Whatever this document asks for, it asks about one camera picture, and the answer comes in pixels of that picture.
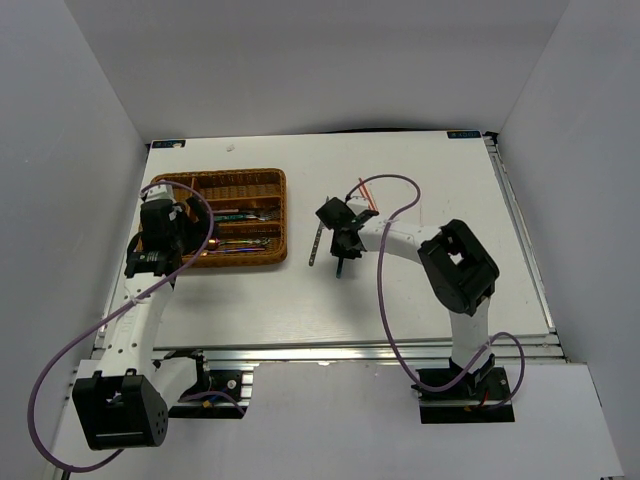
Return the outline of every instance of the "wicker basket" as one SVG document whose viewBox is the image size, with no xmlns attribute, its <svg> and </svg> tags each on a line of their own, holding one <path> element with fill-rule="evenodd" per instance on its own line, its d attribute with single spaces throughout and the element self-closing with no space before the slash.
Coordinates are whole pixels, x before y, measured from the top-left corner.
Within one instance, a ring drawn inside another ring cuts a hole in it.
<svg viewBox="0 0 640 480">
<path fill-rule="evenodd" d="M 280 212 L 279 218 L 267 221 L 219 223 L 219 238 L 270 239 L 266 250 L 259 252 L 222 253 L 198 258 L 194 267 L 240 267 L 280 263 L 287 257 L 287 188 L 286 177 L 276 168 L 221 170 L 217 172 L 185 172 L 158 175 L 152 181 L 172 180 L 199 191 L 214 210 L 270 209 Z M 175 188 L 176 201 L 183 202 L 191 194 Z M 195 215 L 187 207 L 189 217 Z M 187 261 L 191 256 L 183 257 Z"/>
</svg>

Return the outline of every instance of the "black label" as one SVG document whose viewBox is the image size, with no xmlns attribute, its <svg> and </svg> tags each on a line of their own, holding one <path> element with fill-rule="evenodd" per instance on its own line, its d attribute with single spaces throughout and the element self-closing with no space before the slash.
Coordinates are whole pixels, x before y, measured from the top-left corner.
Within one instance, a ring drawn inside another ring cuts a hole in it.
<svg viewBox="0 0 640 480">
<path fill-rule="evenodd" d="M 482 138 L 478 130 L 453 130 L 447 132 L 449 138 Z"/>
<path fill-rule="evenodd" d="M 151 144 L 151 148 L 182 148 L 186 140 L 156 140 Z"/>
</svg>

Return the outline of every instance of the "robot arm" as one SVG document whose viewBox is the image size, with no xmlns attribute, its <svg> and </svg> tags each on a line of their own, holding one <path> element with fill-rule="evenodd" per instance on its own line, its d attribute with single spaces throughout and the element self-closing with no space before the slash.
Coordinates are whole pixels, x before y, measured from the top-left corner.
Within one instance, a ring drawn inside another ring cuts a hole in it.
<svg viewBox="0 0 640 480">
<path fill-rule="evenodd" d="M 208 219 L 203 214 L 199 217 L 195 223 L 187 217 L 171 187 L 148 191 L 140 210 L 142 230 L 127 251 L 123 303 L 174 272 L 182 255 L 202 243 Z M 135 251 L 139 241 L 142 249 Z M 119 317 L 93 376 L 74 385 L 73 402 L 93 450 L 161 445 L 169 409 L 186 390 L 206 381 L 198 353 L 152 361 L 162 312 L 173 287 L 163 285 Z"/>
<path fill-rule="evenodd" d="M 358 199 L 345 203 L 333 198 L 316 214 L 333 230 L 332 255 L 347 259 L 379 251 L 389 223 L 388 218 L 369 210 L 366 202 Z M 460 220 L 441 228 L 393 221 L 385 253 L 425 269 L 436 297 L 449 310 L 453 345 L 449 364 L 453 371 L 460 371 L 489 340 L 489 299 L 499 275 L 495 262 Z M 469 386 L 475 388 L 493 365 L 494 356 L 488 348 L 473 364 L 467 378 Z"/>
</svg>

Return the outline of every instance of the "white wall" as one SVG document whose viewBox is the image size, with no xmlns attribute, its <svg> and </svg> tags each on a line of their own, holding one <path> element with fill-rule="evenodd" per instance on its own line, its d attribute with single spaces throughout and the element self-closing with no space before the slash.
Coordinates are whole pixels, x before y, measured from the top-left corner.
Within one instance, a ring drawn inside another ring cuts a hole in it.
<svg viewBox="0 0 640 480">
<path fill-rule="evenodd" d="M 568 0 L 67 0 L 145 140 L 499 130 Z"/>
<path fill-rule="evenodd" d="M 40 478 L 26 405 L 46 361 L 99 319 L 144 165 L 140 137 L 62 0 L 0 8 L 0 478 Z M 41 391 L 53 437 L 76 351 Z"/>
<path fill-rule="evenodd" d="M 640 3 L 574 0 L 500 136 L 560 338 L 589 364 L 630 479 L 640 479 L 639 86 Z"/>
</svg>

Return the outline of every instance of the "wire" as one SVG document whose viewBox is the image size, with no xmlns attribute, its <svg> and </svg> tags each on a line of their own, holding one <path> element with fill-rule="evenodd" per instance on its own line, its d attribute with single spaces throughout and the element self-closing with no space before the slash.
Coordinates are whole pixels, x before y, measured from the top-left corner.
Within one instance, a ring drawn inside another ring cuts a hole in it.
<svg viewBox="0 0 640 480">
<path fill-rule="evenodd" d="M 187 261 L 187 263 L 182 265 L 175 272 L 172 272 L 169 275 L 167 275 L 166 277 L 161 278 L 160 280 L 158 280 L 157 283 L 155 283 L 151 287 L 147 288 L 145 291 L 140 293 L 137 297 L 132 298 L 127 303 L 122 305 L 120 308 L 118 308 L 117 310 L 113 311 L 112 313 L 107 315 L 105 318 L 100 320 L 98 323 L 96 323 L 95 325 L 92 325 L 91 327 L 87 328 L 84 332 L 82 332 L 76 338 L 71 340 L 58 353 L 56 353 L 51 360 L 49 360 L 49 362 L 42 369 L 42 372 L 40 372 L 40 375 L 38 375 L 38 378 L 36 379 L 36 381 L 35 381 L 35 383 L 33 385 L 33 389 L 31 390 L 31 395 L 29 396 L 29 403 L 28 403 L 28 408 L 27 408 L 27 425 L 28 425 L 28 428 L 29 428 L 29 436 L 31 437 L 31 441 L 35 445 L 35 447 L 38 450 L 38 452 L 40 452 L 40 455 L 42 455 L 49 463 L 55 465 L 56 467 L 60 468 L 61 470 L 65 470 L 65 471 L 70 472 L 70 473 L 93 472 L 94 470 L 97 470 L 97 469 L 99 469 L 101 467 L 104 467 L 109 462 L 111 462 L 114 458 L 116 458 L 118 455 L 120 455 L 122 453 L 122 449 L 116 450 L 114 453 L 112 453 L 110 456 L 108 456 L 107 458 L 105 458 L 101 462 L 98 462 L 98 463 L 96 463 L 94 465 L 90 465 L 88 467 L 76 467 L 74 465 L 69 465 L 69 464 L 64 463 L 63 461 L 59 460 L 55 456 L 53 456 L 53 454 L 42 443 L 42 440 L 40 439 L 40 436 L 38 435 L 38 431 L 36 430 L 36 422 L 35 422 L 36 399 L 38 398 L 38 392 L 40 391 L 40 387 L 42 387 L 42 383 L 44 382 L 44 379 L 49 374 L 49 372 L 54 367 L 54 365 L 56 363 L 58 363 L 58 361 L 67 352 L 69 352 L 69 350 L 71 350 L 73 347 L 78 345 L 80 342 L 82 342 L 85 338 L 87 338 L 92 333 L 98 331 L 100 328 L 102 328 L 104 325 L 106 325 L 110 321 L 122 316 L 125 312 L 127 312 L 131 308 L 133 308 L 133 306 L 136 303 L 138 303 L 140 300 L 148 297 L 149 295 L 151 295 L 153 292 L 155 292 L 157 289 L 159 289 L 163 285 L 173 281 L 179 274 L 181 274 L 187 268 L 189 268 L 191 265 L 193 265 L 193 263 L 200 257 L 200 254 L 203 252 L 203 250 L 207 247 L 207 244 L 209 242 L 209 238 L 211 238 L 211 234 L 213 233 L 213 222 L 214 222 L 213 211 L 211 210 L 211 206 L 207 203 L 207 201 L 204 199 L 204 197 L 199 192 L 197 192 L 196 190 L 194 190 L 191 187 L 188 187 L 187 185 L 183 185 L 183 184 L 178 183 L 178 182 L 172 182 L 170 180 L 162 180 L 162 181 L 159 181 L 159 182 L 156 182 L 156 183 L 152 183 L 152 184 L 147 185 L 146 187 L 144 187 L 140 191 L 140 195 L 143 196 L 149 189 L 151 189 L 151 188 L 153 188 L 153 187 L 155 187 L 157 185 L 169 185 L 169 186 L 172 186 L 172 187 L 184 188 L 184 189 L 188 190 L 189 192 L 191 192 L 196 198 L 198 198 L 198 200 L 200 200 L 205 205 L 205 207 L 207 208 L 207 211 L 209 213 L 209 230 L 207 231 L 207 236 L 205 237 L 204 241 L 202 242 L 202 246 L 193 255 L 193 257 Z"/>
<path fill-rule="evenodd" d="M 467 373 L 469 373 L 469 371 L 473 367 L 473 364 L 482 356 L 482 354 L 487 350 L 487 348 L 489 348 L 491 344 L 493 344 L 500 337 L 508 337 L 516 344 L 516 347 L 518 348 L 518 352 L 520 353 L 520 375 L 518 377 L 518 382 L 516 383 L 516 386 L 513 388 L 511 393 L 507 396 L 507 398 L 502 400 L 500 403 L 497 403 L 495 405 L 492 405 L 486 408 L 493 409 L 493 408 L 498 408 L 504 405 L 505 403 L 509 402 L 520 389 L 520 386 L 522 385 L 522 380 L 524 379 L 524 367 L 525 367 L 525 356 L 524 356 L 524 350 L 522 348 L 522 345 L 520 344 L 520 341 L 516 337 L 514 337 L 508 332 L 498 332 L 495 335 L 493 335 L 486 344 L 480 347 L 480 349 L 476 352 L 476 354 L 469 361 L 469 363 L 462 369 L 462 371 L 453 380 L 451 380 L 449 383 L 446 383 L 445 385 L 441 385 L 438 387 L 434 387 L 432 385 L 427 385 L 425 383 L 422 383 L 418 378 L 418 376 L 411 371 L 411 368 L 409 367 L 405 359 L 402 358 L 402 355 L 400 354 L 400 350 L 398 349 L 398 345 L 396 344 L 396 341 L 393 338 L 393 335 L 391 334 L 391 329 L 389 328 L 389 320 L 387 319 L 387 312 L 384 305 L 384 293 L 382 290 L 382 263 L 384 260 L 384 251 L 385 251 L 386 242 L 387 242 L 387 235 L 389 234 L 389 230 L 391 229 L 393 220 L 395 220 L 395 218 L 398 215 L 400 215 L 402 212 L 409 210 L 411 207 L 416 205 L 418 201 L 420 201 L 421 191 L 420 191 L 420 186 L 409 177 L 406 177 L 404 175 L 398 175 L 395 173 L 384 173 L 380 175 L 373 175 L 369 178 L 365 178 L 364 180 L 360 181 L 358 185 L 353 187 L 349 191 L 349 193 L 347 193 L 346 201 L 349 201 L 349 199 L 351 198 L 351 194 L 355 192 L 360 187 L 360 185 L 363 185 L 366 182 L 370 182 L 372 180 L 376 180 L 378 178 L 398 178 L 400 180 L 409 182 L 416 189 L 416 197 L 413 199 L 413 201 L 411 201 L 410 203 L 406 204 L 404 207 L 401 207 L 395 212 L 393 212 L 389 217 L 389 219 L 387 220 L 384 230 L 382 231 L 382 237 L 380 239 L 380 253 L 378 254 L 376 283 L 378 288 L 378 305 L 380 307 L 380 318 L 382 319 L 382 326 L 384 328 L 384 333 L 387 336 L 387 340 L 389 341 L 389 346 L 391 347 L 391 350 L 393 350 L 393 353 L 396 356 L 398 363 L 400 364 L 402 369 L 405 371 L 405 373 L 409 376 L 409 378 L 411 378 L 411 380 L 413 380 L 418 387 L 422 388 L 423 390 L 426 390 L 427 392 L 432 392 L 432 393 L 445 392 L 453 388 L 455 385 L 457 385 L 464 378 L 464 376 Z"/>
<path fill-rule="evenodd" d="M 244 409 L 240 406 L 240 404 L 238 402 L 236 402 L 235 399 L 231 395 L 229 395 L 228 393 L 219 392 L 219 391 L 216 391 L 216 390 L 209 390 L 208 392 L 199 392 L 199 393 L 194 393 L 193 395 L 187 395 L 186 397 L 182 397 L 179 401 L 180 402 L 191 402 L 192 400 L 200 400 L 201 398 L 209 397 L 211 395 L 215 395 L 217 397 L 225 398 L 230 403 L 232 403 L 233 406 L 236 407 L 236 410 L 238 410 L 243 416 L 246 413 L 244 411 Z"/>
</svg>

